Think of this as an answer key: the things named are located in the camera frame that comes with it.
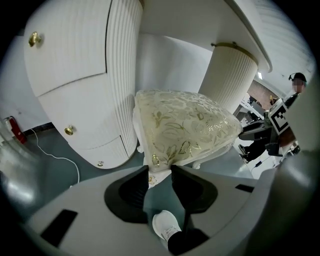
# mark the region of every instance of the brick wall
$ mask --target brick wall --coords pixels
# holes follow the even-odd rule
[[[272,91],[255,80],[252,81],[248,90],[248,94],[254,97],[257,102],[260,102],[264,110],[268,110],[271,107],[270,95],[272,95],[273,98],[277,98]]]

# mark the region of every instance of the black cap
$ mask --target black cap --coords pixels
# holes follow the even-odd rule
[[[302,73],[295,73],[292,81],[293,81],[294,79],[296,79],[296,78],[298,78],[298,79],[300,79],[300,80],[302,80],[302,81],[304,81],[304,82],[307,82],[305,75],[302,74]]]

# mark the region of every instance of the man wearing black cap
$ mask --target man wearing black cap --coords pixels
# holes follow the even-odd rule
[[[289,76],[289,80],[292,80],[292,88],[295,91],[295,94],[290,96],[285,102],[285,106],[289,108],[292,103],[296,100],[298,95],[303,92],[306,88],[307,80],[304,74],[295,73],[292,78]],[[280,146],[284,147],[295,140],[295,136],[292,133],[290,128],[287,128],[279,137]],[[246,163],[258,158],[266,150],[265,144],[267,144],[267,139],[263,138],[260,140],[255,140],[250,146],[239,145],[239,148],[242,152],[241,157],[245,160]]]

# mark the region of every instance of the fire extinguisher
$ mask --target fire extinguisher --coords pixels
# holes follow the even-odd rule
[[[18,139],[18,141],[24,144],[27,141],[27,137],[20,130],[16,119],[13,116],[10,116],[5,118],[4,121],[9,131],[13,133],[13,135]]]

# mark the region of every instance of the upholstered seat cushion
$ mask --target upholstered seat cushion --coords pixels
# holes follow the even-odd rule
[[[242,131],[235,116],[198,93],[138,91],[134,111],[153,172],[204,158],[233,143]]]

